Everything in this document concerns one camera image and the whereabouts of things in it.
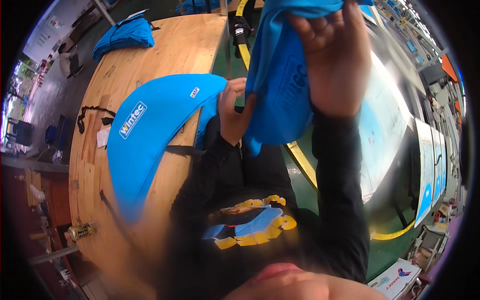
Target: blue garment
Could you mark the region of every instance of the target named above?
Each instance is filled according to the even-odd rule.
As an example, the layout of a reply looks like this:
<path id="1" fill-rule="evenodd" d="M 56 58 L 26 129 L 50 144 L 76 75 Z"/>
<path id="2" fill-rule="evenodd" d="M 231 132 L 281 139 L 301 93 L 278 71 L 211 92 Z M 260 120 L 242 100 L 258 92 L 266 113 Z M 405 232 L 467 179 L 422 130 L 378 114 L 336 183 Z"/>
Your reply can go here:
<path id="1" fill-rule="evenodd" d="M 373 5 L 372 0 L 359 0 Z M 340 10 L 341 0 L 266 1 L 252 49 L 246 95 L 257 103 L 245 139 L 253 156 L 261 144 L 286 144 L 299 139 L 312 119 L 305 58 L 300 38 L 284 12 L 319 18 Z"/>
<path id="2" fill-rule="evenodd" d="M 210 9 L 214 10 L 215 8 L 220 7 L 220 0 L 210 0 Z M 195 0 L 195 8 L 197 13 L 207 12 L 207 5 L 205 0 Z M 192 0 L 186 0 L 183 2 L 183 9 L 187 14 L 194 14 Z M 180 13 L 180 5 L 177 5 L 175 8 L 177 13 Z"/>
<path id="3" fill-rule="evenodd" d="M 204 105 L 202 106 L 202 114 L 198 120 L 197 141 L 195 143 L 195 147 L 199 150 L 203 150 L 204 148 L 204 136 L 207 123 L 211 118 L 216 116 L 217 99 L 218 97 L 213 97 L 210 100 L 205 101 Z"/>
<path id="4" fill-rule="evenodd" d="M 115 49 L 126 47 L 152 47 L 155 41 L 152 37 L 152 29 L 149 22 L 144 18 L 131 20 L 125 19 L 110 28 L 97 42 L 92 52 L 92 58 L 100 62 L 102 57 Z"/>
<path id="5" fill-rule="evenodd" d="M 211 74 L 179 74 L 151 80 L 134 90 L 111 125 L 107 157 L 113 191 L 127 222 L 138 221 L 165 148 L 227 81 Z"/>

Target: white paper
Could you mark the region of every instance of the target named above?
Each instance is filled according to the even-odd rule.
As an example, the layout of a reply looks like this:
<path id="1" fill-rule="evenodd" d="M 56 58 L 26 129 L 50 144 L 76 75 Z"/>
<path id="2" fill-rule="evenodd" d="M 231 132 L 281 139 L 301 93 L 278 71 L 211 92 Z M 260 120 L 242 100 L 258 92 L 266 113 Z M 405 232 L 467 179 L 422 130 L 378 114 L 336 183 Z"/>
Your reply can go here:
<path id="1" fill-rule="evenodd" d="M 96 145 L 98 148 L 103 147 L 107 144 L 108 135 L 110 134 L 110 128 L 111 127 L 107 127 L 96 133 Z"/>
<path id="2" fill-rule="evenodd" d="M 384 179 L 412 115 L 382 62 L 372 52 L 372 70 L 360 110 L 360 187 L 364 203 Z"/>
<path id="3" fill-rule="evenodd" d="M 415 119 L 420 143 L 420 196 L 415 219 L 415 228 L 427 216 L 433 203 L 433 140 L 432 128 L 419 119 Z"/>
<path id="4" fill-rule="evenodd" d="M 142 11 L 139 11 L 139 12 L 136 12 L 136 13 L 132 13 L 131 15 L 129 15 L 126 20 L 130 19 L 130 18 L 133 18 L 134 16 L 138 15 L 138 14 L 141 14 L 141 13 L 144 13 L 146 12 L 147 10 L 149 10 L 149 8 L 147 8 L 146 10 L 142 10 Z"/>
<path id="5" fill-rule="evenodd" d="M 436 164 L 434 167 L 435 175 L 433 177 L 433 204 L 437 203 L 440 199 L 440 194 L 442 192 L 442 173 L 443 173 L 443 161 L 442 161 L 442 146 L 441 138 L 438 130 L 432 128 L 432 137 L 433 137 L 433 161 Z"/>

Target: orange panel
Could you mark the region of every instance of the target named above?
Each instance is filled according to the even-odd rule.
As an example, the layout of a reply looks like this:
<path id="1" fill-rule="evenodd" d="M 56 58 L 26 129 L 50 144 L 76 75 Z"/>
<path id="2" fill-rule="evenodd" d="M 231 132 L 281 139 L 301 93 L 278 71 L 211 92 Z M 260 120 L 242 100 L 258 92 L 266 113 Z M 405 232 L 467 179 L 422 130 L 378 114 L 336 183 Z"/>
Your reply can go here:
<path id="1" fill-rule="evenodd" d="M 442 69 L 455 81 L 458 82 L 455 72 L 453 71 L 452 64 L 447 58 L 447 55 L 442 56 Z"/>

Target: seated person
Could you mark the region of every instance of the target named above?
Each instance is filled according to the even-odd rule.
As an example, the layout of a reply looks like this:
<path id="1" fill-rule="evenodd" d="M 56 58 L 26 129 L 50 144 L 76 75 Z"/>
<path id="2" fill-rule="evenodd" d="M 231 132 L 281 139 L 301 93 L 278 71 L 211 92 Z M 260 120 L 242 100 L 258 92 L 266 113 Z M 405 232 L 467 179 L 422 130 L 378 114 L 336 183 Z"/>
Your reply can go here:
<path id="1" fill-rule="evenodd" d="M 65 43 L 59 47 L 60 71 L 66 78 L 75 77 L 84 66 L 78 66 L 78 54 L 68 53 L 65 47 Z"/>
<path id="2" fill-rule="evenodd" d="M 386 299 L 364 285 L 358 111 L 371 50 L 362 13 L 347 0 L 326 18 L 288 18 L 310 84 L 320 215 L 298 208 L 280 146 L 263 144 L 257 157 L 241 146 L 256 96 L 236 112 L 246 79 L 229 81 L 205 130 L 207 151 L 170 211 L 158 299 Z"/>

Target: wooden table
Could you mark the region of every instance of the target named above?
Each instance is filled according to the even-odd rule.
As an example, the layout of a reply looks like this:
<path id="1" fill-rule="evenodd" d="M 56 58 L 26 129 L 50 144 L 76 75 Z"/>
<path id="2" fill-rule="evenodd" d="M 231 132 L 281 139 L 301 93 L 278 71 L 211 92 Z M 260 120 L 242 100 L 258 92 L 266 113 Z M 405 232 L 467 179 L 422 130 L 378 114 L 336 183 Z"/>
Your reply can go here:
<path id="1" fill-rule="evenodd" d="M 209 73 L 212 70 L 227 17 L 218 14 L 179 16 L 153 22 L 151 48 L 125 48 L 105 55 L 90 81 L 83 106 L 100 106 L 117 111 L 137 86 L 152 79 L 181 73 Z M 72 223 L 95 221 L 99 232 L 77 242 L 83 255 L 99 267 L 106 277 L 136 299 L 154 299 L 154 287 L 144 283 L 132 269 L 131 248 L 113 222 L 100 199 L 100 190 L 118 213 L 107 152 L 97 148 L 96 133 L 105 128 L 105 112 L 88 110 L 85 132 L 75 128 L 70 155 L 69 193 Z M 193 145 L 199 111 L 183 126 L 170 144 Z M 163 155 L 150 187 L 140 221 L 128 226 L 134 243 L 152 262 L 158 262 L 168 213 L 189 173 L 190 158 L 170 153 Z"/>

